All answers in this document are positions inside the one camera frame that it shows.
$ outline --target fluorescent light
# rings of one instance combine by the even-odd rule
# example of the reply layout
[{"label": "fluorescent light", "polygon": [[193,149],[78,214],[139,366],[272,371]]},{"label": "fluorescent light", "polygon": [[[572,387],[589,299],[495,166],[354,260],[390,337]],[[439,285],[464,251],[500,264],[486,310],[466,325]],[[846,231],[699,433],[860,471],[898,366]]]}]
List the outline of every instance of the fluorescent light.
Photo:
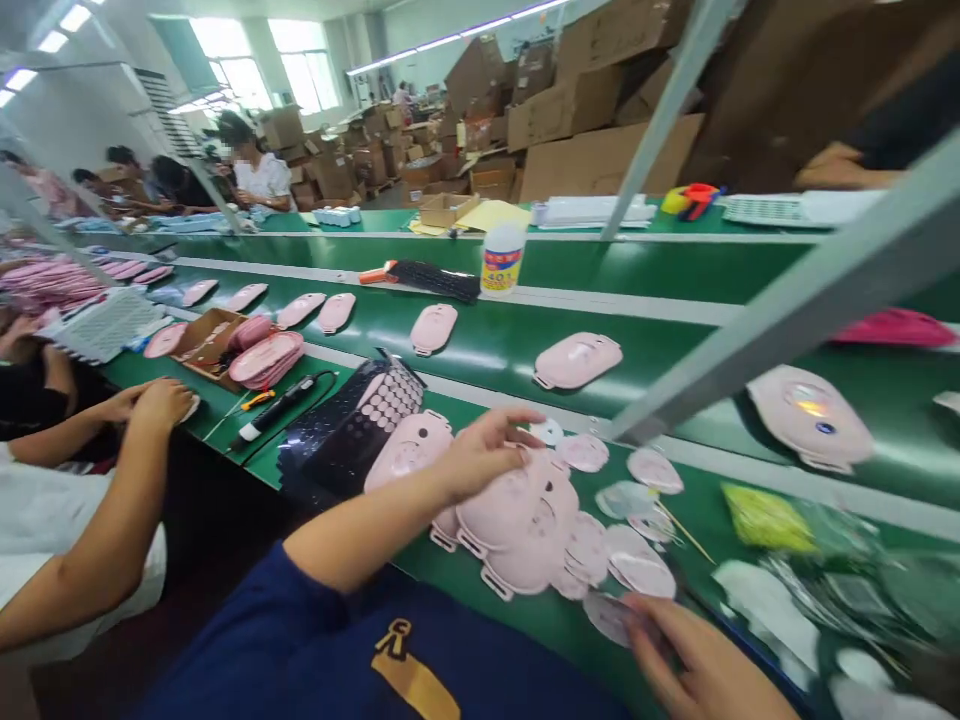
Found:
[{"label": "fluorescent light", "polygon": [[487,23],[486,25],[479,25],[475,28],[464,30],[462,33],[460,33],[460,37],[470,37],[471,35],[476,35],[478,33],[482,33],[487,30],[492,30],[495,27],[500,27],[501,25],[505,25],[511,20],[513,20],[512,17],[500,18],[499,20],[494,20],[492,23]]},{"label": "fluorescent light", "polygon": [[74,5],[70,8],[63,20],[60,21],[60,27],[69,32],[76,32],[80,27],[90,19],[90,11],[83,5]]},{"label": "fluorescent light", "polygon": [[552,7],[557,5],[563,5],[567,0],[551,0],[551,2],[543,3],[542,5],[534,5],[532,8],[527,8],[526,10],[521,10],[518,13],[514,13],[510,16],[511,20],[519,20],[522,17],[527,17],[527,15],[537,15],[546,10],[549,10]]},{"label": "fluorescent light", "polygon": [[460,33],[456,35],[451,35],[448,38],[443,38],[442,40],[434,40],[432,43],[427,43],[426,45],[421,45],[417,48],[417,52],[424,52],[426,50],[433,50],[435,47],[440,47],[441,45],[446,45],[448,42],[453,42],[454,40],[459,40],[461,37]]},{"label": "fluorescent light", "polygon": [[37,50],[40,52],[49,52],[55,53],[57,50],[62,48],[67,43],[67,36],[63,33],[58,33],[56,30],[51,30],[50,34],[47,35],[43,42],[40,43]]},{"label": "fluorescent light", "polygon": [[13,74],[13,77],[7,80],[7,87],[11,90],[23,90],[36,76],[37,74],[33,70],[20,68]]}]

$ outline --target workbench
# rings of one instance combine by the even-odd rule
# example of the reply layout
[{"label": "workbench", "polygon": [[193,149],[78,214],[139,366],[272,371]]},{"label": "workbench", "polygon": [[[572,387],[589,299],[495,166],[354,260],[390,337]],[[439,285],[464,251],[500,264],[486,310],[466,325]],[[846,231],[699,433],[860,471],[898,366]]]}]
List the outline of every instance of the workbench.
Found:
[{"label": "workbench", "polygon": [[[405,231],[413,210],[364,212],[351,228],[311,227],[311,215],[275,215],[264,232],[244,237],[75,236],[78,246],[105,245],[120,257],[144,257],[176,241],[175,273],[151,287],[150,299],[177,318],[192,319],[226,302],[253,282],[268,292],[244,312],[275,314],[307,292],[353,292],[349,322],[324,335],[313,322],[295,328],[308,343],[307,356],[276,388],[279,392],[308,372],[339,372],[338,384],[375,347],[400,355],[425,380],[425,409],[444,415],[454,430],[487,407],[525,402],[545,409],[568,431],[602,427],[718,326],[729,322],[780,273],[831,235],[784,234],[726,223],[712,209],[697,223],[658,216],[645,231],[625,231],[619,242],[602,244],[583,231],[534,235],[527,244],[521,287],[505,300],[456,301],[459,318],[450,341],[429,358],[414,354],[409,332],[435,296],[397,286],[358,286],[355,273],[390,259],[424,260],[448,270],[478,273],[482,241],[416,236]],[[219,285],[202,303],[182,307],[195,282]],[[960,321],[958,281],[950,278],[901,306],[941,321]],[[532,382],[537,356],[573,332],[591,331],[618,342],[624,360],[580,390],[546,391]],[[753,560],[736,539],[722,499],[724,482],[760,484],[788,495],[833,503],[850,493],[849,509],[876,521],[889,547],[950,549],[957,546],[951,524],[960,527],[960,419],[933,406],[934,395],[956,389],[960,357],[948,351],[828,344],[793,364],[833,383],[872,432],[876,454],[852,477],[801,468],[795,453],[762,426],[740,394],[710,407],[663,438],[661,447],[677,466],[687,490],[666,505],[713,557]],[[203,404],[186,424],[205,438],[238,399],[199,375],[162,358],[124,353],[104,375],[129,386],[160,375],[176,377],[197,391]],[[302,412],[289,413],[289,420]],[[225,452],[252,417],[227,419],[206,442]],[[279,488],[278,445],[282,433],[266,433],[234,462]],[[628,477],[629,449],[610,444],[611,459],[599,473],[573,471],[581,508],[610,524],[594,494]],[[709,579],[713,567],[689,543],[673,553],[692,585],[719,600]],[[651,715],[646,684],[630,655],[597,633],[576,603],[553,591],[501,602],[480,580],[479,563],[465,551],[443,552],[425,537],[396,561],[411,575],[435,585],[478,611],[516,627],[578,665],[623,698],[638,714]],[[622,588],[612,579],[608,589]]]}]

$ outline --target metal pole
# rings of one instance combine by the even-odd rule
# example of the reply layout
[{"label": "metal pole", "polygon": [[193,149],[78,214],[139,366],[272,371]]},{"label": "metal pole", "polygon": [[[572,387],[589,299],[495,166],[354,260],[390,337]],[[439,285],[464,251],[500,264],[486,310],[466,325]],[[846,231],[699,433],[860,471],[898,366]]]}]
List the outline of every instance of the metal pole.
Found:
[{"label": "metal pole", "polygon": [[650,168],[660,155],[667,136],[677,121],[677,115],[690,90],[696,84],[704,65],[710,59],[714,47],[720,41],[720,35],[726,27],[737,0],[700,0],[697,8],[690,14],[687,27],[680,45],[676,67],[657,103],[650,125],[643,134],[640,147],[637,148],[630,163],[630,169],[620,187],[617,205],[607,226],[600,235],[600,242],[612,242],[620,228],[630,203],[647,181]]},{"label": "metal pole", "polygon": [[7,212],[20,218],[32,227],[37,235],[51,245],[60,248],[107,287],[119,286],[119,282],[90,262],[86,253],[77,250],[73,243],[53,226],[53,223],[40,214],[40,211],[30,202],[30,194],[27,184],[23,182],[16,171],[10,169],[4,163],[0,163],[0,204],[7,209]]},{"label": "metal pole", "polygon": [[824,238],[616,418],[643,444],[837,331],[960,267],[960,130],[866,215]]}]

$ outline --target pink plastic lid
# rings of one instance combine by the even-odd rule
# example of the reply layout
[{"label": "pink plastic lid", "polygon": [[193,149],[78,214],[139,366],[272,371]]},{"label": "pink plastic lid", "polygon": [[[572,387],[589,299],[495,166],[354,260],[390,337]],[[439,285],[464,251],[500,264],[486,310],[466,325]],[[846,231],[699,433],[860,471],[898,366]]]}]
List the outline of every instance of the pink plastic lid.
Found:
[{"label": "pink plastic lid", "polygon": [[610,459],[610,451],[593,435],[570,435],[557,443],[557,454],[567,465],[582,472],[600,472]]}]

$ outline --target paper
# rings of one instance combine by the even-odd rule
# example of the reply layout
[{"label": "paper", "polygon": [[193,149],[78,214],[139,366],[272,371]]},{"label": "paper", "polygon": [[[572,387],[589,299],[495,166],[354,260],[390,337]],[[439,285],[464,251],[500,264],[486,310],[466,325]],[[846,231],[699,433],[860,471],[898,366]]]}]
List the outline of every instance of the paper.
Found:
[{"label": "paper", "polygon": [[457,227],[474,228],[489,232],[500,225],[516,225],[526,230],[530,224],[531,213],[503,200],[484,200],[460,220]]}]

